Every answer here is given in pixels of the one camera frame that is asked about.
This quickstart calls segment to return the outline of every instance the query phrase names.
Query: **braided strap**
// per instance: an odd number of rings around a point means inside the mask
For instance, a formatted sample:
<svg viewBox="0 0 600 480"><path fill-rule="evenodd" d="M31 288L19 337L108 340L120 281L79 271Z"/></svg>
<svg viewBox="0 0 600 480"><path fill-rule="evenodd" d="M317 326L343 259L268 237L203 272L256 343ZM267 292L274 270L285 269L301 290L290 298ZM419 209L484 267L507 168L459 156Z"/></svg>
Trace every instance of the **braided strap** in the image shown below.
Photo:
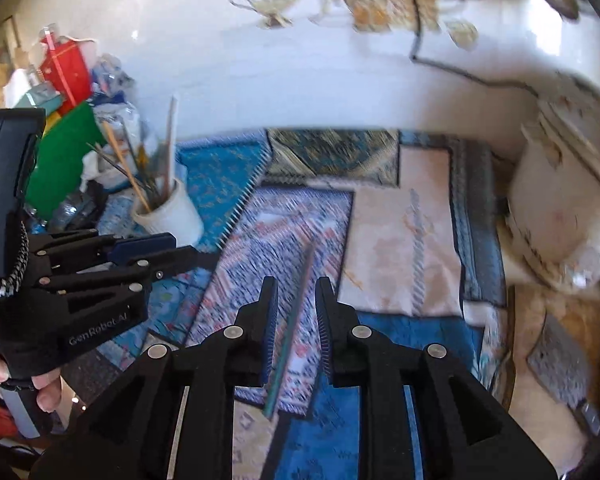
<svg viewBox="0 0 600 480"><path fill-rule="evenodd" d="M11 274L6 278L0 278L0 298L10 298L20 289L28 261L29 237L24 224L20 223L20 249Z"/></svg>

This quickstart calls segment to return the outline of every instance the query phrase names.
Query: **human hand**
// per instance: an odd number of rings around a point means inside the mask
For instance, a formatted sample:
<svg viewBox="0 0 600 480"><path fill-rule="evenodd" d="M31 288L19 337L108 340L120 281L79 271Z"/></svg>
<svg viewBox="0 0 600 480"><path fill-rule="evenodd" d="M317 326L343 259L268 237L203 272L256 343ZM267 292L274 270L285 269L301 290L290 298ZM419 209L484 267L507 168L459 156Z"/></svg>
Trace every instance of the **human hand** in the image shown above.
<svg viewBox="0 0 600 480"><path fill-rule="evenodd" d="M9 378L7 364L0 359L0 383ZM46 374L32 377L33 385L38 392L38 406L43 412L51 413L56 410L62 397L60 369L56 368Z"/></svg>

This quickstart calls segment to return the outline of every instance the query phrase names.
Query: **beige mat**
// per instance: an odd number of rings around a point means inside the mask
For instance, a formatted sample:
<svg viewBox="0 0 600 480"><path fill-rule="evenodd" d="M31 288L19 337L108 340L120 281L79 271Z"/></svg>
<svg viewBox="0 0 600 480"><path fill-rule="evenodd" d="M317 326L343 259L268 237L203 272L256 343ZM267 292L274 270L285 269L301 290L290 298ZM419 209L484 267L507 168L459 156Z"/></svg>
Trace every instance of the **beige mat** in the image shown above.
<svg viewBox="0 0 600 480"><path fill-rule="evenodd" d="M338 300L358 310L462 316L449 154L400 147L400 187L358 185Z"/></svg>
<svg viewBox="0 0 600 480"><path fill-rule="evenodd" d="M515 285L513 361L516 367L509 414L527 432L559 475L578 465L586 436L570 409L555 402L526 364L549 311L582 346L593 372L587 398L600 408L600 301L564 296L539 285Z"/></svg>

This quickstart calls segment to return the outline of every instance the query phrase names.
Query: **metal screw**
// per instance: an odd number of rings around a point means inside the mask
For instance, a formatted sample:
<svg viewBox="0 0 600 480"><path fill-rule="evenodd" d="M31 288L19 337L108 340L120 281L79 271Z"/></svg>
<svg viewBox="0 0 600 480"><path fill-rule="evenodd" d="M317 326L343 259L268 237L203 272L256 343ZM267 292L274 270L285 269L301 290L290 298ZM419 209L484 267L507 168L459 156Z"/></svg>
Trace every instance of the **metal screw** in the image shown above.
<svg viewBox="0 0 600 480"><path fill-rule="evenodd" d="M151 359L162 359L167 355L167 347L165 345L153 345L146 352Z"/></svg>
<svg viewBox="0 0 600 480"><path fill-rule="evenodd" d="M224 337L227 339L238 339L242 334L244 334L244 330L237 326L231 325L224 329Z"/></svg>
<svg viewBox="0 0 600 480"><path fill-rule="evenodd" d="M436 359L442 359L446 355L446 348L438 343L427 346L427 354Z"/></svg>
<svg viewBox="0 0 600 480"><path fill-rule="evenodd" d="M351 329L351 333L358 339L366 339L371 336L371 329L368 326L358 325Z"/></svg>

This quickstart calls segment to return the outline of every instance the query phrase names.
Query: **green board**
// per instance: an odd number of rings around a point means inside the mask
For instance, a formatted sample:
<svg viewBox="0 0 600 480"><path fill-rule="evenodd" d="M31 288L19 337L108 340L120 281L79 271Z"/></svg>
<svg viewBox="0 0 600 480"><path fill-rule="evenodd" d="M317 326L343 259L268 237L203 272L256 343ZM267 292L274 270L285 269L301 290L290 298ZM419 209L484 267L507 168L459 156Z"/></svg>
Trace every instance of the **green board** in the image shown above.
<svg viewBox="0 0 600 480"><path fill-rule="evenodd" d="M49 220L59 203L79 186L82 158L90 150L87 142L106 144L86 102L65 115L40 141L26 197L40 218Z"/></svg>

